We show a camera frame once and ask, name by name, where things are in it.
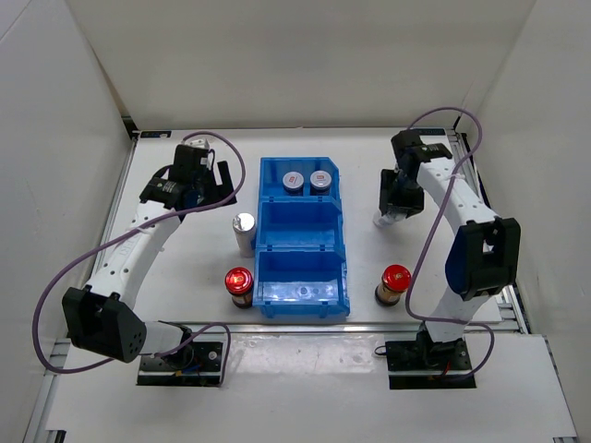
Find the silver-lid blue-label bottle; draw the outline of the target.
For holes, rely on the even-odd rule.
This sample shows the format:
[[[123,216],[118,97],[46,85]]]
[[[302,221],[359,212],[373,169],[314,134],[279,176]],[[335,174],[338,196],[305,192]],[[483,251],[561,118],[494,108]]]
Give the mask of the silver-lid blue-label bottle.
[[[373,216],[374,224],[379,228],[391,226],[406,219],[406,212],[397,208],[388,208],[385,212],[377,210]]]
[[[255,255],[256,244],[256,220],[248,212],[241,212],[234,216],[232,228],[235,233],[235,239],[242,257],[253,257]]]

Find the white-lid spice jar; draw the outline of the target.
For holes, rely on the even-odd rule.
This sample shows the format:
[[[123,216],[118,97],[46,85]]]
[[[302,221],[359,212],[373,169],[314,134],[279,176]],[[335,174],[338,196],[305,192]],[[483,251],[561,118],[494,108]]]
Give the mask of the white-lid spice jar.
[[[300,172],[287,172],[282,178],[283,190],[289,196],[302,196],[304,182],[304,176]]]
[[[316,170],[309,177],[310,195],[327,196],[332,188],[332,175],[324,170]]]

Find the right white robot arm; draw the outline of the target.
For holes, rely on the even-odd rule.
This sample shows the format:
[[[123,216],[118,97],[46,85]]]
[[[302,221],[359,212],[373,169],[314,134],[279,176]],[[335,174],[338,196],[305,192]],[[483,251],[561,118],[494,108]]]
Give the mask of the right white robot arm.
[[[399,132],[391,143],[396,167],[380,173],[374,222],[386,226],[409,219],[423,210],[430,196],[439,207],[437,218],[446,220],[454,234],[444,267],[447,288],[416,337],[417,362],[434,369],[462,339],[478,309],[514,284],[521,227],[516,219],[502,218],[486,206],[460,175],[445,145],[423,142],[414,129]]]

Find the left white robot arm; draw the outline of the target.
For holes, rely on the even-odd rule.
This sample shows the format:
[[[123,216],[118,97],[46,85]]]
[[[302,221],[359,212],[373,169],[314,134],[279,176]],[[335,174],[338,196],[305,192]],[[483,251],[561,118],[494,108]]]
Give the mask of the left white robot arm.
[[[233,190],[227,162],[216,161],[205,138],[177,145],[173,163],[158,170],[140,193],[127,239],[113,246],[82,288],[70,288],[63,296],[72,344],[124,363],[154,355],[173,369],[190,365],[191,329],[145,322],[134,306],[154,260],[189,211],[233,204]]]

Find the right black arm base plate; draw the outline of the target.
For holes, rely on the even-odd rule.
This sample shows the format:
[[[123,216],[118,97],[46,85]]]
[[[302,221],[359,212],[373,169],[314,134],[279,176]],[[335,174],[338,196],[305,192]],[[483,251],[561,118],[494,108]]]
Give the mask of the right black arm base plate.
[[[463,339],[451,343],[386,341],[374,349],[386,358],[391,390],[475,389],[472,363]]]

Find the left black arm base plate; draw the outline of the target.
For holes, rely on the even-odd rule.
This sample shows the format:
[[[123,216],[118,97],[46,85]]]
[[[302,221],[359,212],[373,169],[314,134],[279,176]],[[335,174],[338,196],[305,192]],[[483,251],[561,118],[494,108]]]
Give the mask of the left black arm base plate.
[[[193,341],[165,357],[142,356],[137,385],[142,387],[217,387],[222,375],[224,343]]]

